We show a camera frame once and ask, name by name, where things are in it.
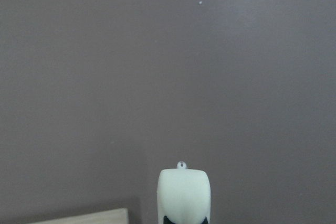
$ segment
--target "light green object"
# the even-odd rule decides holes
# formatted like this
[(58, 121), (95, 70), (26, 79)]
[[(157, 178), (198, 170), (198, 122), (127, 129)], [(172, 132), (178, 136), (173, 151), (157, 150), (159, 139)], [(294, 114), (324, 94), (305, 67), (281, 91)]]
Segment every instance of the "light green object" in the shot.
[(210, 222), (211, 190), (204, 171), (179, 162), (177, 169), (161, 171), (157, 186), (159, 224)]

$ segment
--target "white object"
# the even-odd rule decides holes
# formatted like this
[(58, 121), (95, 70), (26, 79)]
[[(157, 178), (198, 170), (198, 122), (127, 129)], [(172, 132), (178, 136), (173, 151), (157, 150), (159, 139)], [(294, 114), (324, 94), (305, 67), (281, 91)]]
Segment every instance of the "white object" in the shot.
[(157, 186), (159, 224), (210, 222), (211, 191), (204, 171), (178, 162), (177, 169), (161, 171)]
[(31, 224), (128, 224), (128, 211), (126, 208), (120, 208)]

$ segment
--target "rounded white tip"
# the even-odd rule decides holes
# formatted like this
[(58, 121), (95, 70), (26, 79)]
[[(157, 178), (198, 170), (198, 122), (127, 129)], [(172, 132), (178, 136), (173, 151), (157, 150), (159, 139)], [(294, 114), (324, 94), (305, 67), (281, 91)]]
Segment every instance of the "rounded white tip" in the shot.
[(187, 164), (183, 161), (179, 161), (176, 168), (177, 169), (188, 169)]

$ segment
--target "gray wall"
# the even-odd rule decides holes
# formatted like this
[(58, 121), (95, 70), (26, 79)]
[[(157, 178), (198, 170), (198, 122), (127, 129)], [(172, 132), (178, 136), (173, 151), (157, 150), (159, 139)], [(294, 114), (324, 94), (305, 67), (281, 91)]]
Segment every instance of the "gray wall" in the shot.
[(156, 223), (181, 159), (214, 224), (336, 223), (336, 0), (0, 2), (1, 223)]

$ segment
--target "light wood board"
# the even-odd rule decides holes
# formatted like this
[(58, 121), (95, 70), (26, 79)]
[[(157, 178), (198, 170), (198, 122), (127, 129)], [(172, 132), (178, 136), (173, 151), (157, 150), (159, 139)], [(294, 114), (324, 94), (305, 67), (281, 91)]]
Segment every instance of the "light wood board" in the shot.
[(126, 208), (120, 208), (31, 224), (128, 224), (128, 211)]

